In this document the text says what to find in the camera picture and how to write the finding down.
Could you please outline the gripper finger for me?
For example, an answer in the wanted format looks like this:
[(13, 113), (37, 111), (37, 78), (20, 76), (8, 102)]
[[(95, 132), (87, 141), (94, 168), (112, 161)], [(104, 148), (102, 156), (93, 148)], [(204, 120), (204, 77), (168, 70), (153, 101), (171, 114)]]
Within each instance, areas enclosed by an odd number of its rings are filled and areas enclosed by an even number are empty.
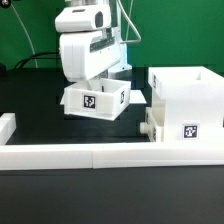
[(88, 80), (87, 81), (87, 88), (89, 90), (95, 90), (96, 89), (96, 81), (95, 80)]

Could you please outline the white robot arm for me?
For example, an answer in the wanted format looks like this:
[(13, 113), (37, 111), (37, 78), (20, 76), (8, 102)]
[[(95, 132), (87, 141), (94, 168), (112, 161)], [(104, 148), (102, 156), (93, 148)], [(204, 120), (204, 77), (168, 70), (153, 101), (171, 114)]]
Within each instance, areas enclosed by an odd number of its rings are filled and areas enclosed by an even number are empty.
[(55, 19), (59, 52), (69, 82), (87, 81), (108, 71), (128, 70), (121, 38), (120, 9), (114, 0), (66, 0)]

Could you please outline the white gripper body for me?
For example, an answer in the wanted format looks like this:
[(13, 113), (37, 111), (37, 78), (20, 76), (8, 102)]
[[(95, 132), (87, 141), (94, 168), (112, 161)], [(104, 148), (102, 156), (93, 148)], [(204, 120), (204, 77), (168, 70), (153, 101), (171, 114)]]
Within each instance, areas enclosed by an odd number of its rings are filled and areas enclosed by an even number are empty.
[(69, 82), (89, 80), (120, 61), (119, 44), (101, 32), (67, 33), (60, 36), (60, 56)]

